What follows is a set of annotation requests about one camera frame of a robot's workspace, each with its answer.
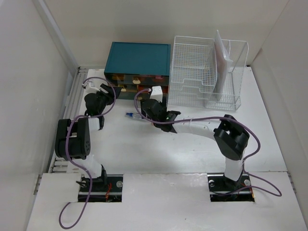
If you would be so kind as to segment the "teal desktop drawer cabinet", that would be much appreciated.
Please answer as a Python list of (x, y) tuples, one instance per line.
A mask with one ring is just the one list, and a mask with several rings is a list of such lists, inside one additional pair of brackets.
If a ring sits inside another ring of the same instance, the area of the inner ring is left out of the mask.
[[(140, 90), (161, 86), (163, 98), (168, 95), (171, 45), (161, 43), (113, 42), (104, 69), (104, 76), (121, 87), (119, 99), (133, 100)], [(164, 76), (153, 81), (144, 76)]]

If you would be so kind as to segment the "clear mesh zipper pouch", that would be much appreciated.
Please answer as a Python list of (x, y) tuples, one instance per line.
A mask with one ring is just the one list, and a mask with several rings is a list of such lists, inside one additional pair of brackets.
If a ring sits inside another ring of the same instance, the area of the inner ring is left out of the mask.
[(223, 88), (227, 78), (228, 71), (233, 64), (233, 60), (230, 59), (229, 52), (223, 44), (219, 31), (216, 31), (214, 38), (214, 48), (217, 66), (217, 81), (214, 90), (215, 98), (220, 101), (223, 95)]

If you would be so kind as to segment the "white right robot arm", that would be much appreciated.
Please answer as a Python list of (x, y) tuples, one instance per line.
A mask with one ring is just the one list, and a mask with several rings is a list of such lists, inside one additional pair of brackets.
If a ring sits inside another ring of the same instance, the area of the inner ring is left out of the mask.
[(179, 111), (168, 111), (155, 99), (142, 100), (141, 111), (144, 116), (154, 121), (154, 126), (164, 132), (188, 133), (212, 139), (225, 157), (223, 184), (233, 190), (240, 185), (243, 173), (243, 154), (250, 135), (240, 125), (233, 122), (231, 115), (227, 120), (193, 121), (181, 116)]

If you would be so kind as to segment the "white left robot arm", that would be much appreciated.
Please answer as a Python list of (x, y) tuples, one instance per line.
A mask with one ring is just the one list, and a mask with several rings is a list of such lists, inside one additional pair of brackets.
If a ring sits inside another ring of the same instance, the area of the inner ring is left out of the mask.
[(92, 176), (91, 185), (97, 191), (107, 187), (108, 179), (104, 167), (90, 154), (90, 133), (104, 127), (103, 111), (113, 105), (120, 95), (120, 87), (101, 84), (96, 88), (92, 83), (85, 86), (88, 94), (84, 97), (86, 111), (84, 116), (72, 122), (60, 119), (57, 124), (55, 153), (59, 158), (72, 159), (78, 166), (85, 168)]

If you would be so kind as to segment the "clear staples box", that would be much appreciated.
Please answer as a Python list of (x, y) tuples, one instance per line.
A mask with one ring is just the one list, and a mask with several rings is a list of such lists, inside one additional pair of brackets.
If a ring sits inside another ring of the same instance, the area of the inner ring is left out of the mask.
[(135, 120), (143, 120), (143, 117), (139, 113), (125, 113), (127, 118), (135, 119)]

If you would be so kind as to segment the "clear acrylic file holder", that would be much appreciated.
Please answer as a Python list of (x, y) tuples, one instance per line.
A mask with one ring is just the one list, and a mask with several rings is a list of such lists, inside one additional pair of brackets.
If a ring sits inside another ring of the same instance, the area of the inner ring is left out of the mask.
[(246, 67), (249, 46), (246, 41), (224, 39), (223, 45), (233, 61), (228, 69), (222, 93), (212, 93), (206, 108), (235, 112), (241, 106), (241, 86)]

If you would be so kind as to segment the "aluminium rail frame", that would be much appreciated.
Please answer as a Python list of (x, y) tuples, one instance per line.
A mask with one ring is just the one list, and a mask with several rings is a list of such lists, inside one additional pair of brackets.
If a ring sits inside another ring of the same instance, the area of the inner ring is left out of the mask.
[[(60, 119), (74, 119), (79, 115), (81, 107), (81, 100), (83, 96), (82, 82), (86, 79), (88, 69), (85, 67), (79, 67), (74, 77), (69, 75), (67, 83), (71, 80), (71, 84), (67, 86), (67, 90), (64, 95), (64, 101), (62, 106), (62, 112)], [(54, 146), (52, 147), (52, 155), (50, 157), (48, 173), (66, 173), (69, 162), (63, 158), (56, 156)]]

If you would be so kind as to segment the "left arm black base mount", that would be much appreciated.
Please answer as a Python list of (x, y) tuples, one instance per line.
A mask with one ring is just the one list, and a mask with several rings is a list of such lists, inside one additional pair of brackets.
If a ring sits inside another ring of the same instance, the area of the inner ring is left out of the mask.
[[(94, 178), (92, 181), (89, 202), (122, 202), (123, 175), (109, 175), (104, 170), (101, 177)], [(89, 194), (90, 179), (83, 175), (76, 183), (79, 185), (78, 202), (85, 202)]]

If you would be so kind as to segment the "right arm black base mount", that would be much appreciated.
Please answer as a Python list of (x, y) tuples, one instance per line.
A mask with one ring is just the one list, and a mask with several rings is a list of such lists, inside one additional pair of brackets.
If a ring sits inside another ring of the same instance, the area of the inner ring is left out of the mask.
[(223, 173), (207, 175), (211, 202), (254, 202), (250, 177), (242, 174), (238, 181), (232, 181)]

